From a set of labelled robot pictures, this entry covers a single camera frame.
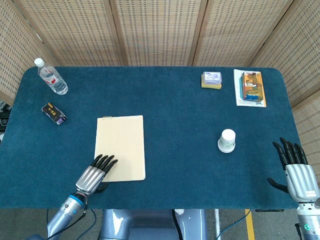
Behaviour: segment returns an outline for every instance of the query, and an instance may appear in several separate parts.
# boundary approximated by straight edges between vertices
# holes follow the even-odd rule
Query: yellow floor line
[[[247,214],[250,209],[245,209],[245,214]],[[251,212],[246,216],[246,230],[248,232],[248,240],[255,240],[255,231],[254,231],[254,224],[252,222],[252,214]]]

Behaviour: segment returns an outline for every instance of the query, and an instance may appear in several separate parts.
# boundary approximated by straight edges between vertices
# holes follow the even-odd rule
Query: beige paper pad
[[[103,182],[137,181],[146,178],[144,118],[139,116],[97,119],[95,156],[115,155],[118,162]]]

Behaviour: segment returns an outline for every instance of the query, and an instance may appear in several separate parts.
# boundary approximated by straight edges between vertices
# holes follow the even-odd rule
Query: bottle cap
[[[236,133],[232,129],[223,130],[218,140],[218,148],[223,153],[231,153],[236,147]]]
[[[43,65],[45,65],[45,62],[41,59],[41,58],[37,58],[36,60],[34,60],[34,64],[41,68]]]

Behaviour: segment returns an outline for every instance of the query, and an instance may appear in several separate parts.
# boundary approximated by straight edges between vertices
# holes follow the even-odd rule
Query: white cup
[[[223,130],[218,140],[218,148],[223,153],[231,153],[236,147],[236,133],[232,129]]]

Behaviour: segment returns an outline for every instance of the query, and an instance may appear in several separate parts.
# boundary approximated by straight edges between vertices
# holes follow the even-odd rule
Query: black package
[[[56,124],[60,125],[65,120],[67,120],[66,115],[56,108],[51,102],[48,102],[43,108],[42,111],[52,119]]]

